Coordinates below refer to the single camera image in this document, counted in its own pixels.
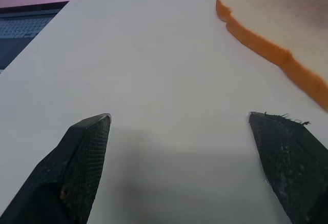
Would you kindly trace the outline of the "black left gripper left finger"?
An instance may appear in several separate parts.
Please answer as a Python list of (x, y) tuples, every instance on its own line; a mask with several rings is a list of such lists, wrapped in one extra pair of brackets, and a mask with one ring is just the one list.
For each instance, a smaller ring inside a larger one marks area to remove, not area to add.
[(72, 125), (33, 169), (0, 224), (87, 224), (101, 179), (111, 115)]

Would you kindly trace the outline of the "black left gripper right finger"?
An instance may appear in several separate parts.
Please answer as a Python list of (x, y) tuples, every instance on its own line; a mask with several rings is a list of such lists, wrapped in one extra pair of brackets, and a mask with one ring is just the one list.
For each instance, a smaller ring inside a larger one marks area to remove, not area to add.
[(251, 112), (265, 176), (292, 224), (328, 224), (328, 149), (287, 115)]

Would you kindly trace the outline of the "white bread slice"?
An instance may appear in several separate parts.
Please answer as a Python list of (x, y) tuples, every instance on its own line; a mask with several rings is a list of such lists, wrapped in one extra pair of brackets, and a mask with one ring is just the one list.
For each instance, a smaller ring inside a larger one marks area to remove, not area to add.
[(216, 13), (328, 111), (328, 0), (216, 0)]

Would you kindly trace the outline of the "laptop with pink screen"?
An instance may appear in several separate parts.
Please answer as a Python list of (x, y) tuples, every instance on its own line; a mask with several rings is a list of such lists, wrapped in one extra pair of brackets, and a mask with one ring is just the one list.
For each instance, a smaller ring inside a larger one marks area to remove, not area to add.
[(0, 73), (69, 0), (0, 0)]

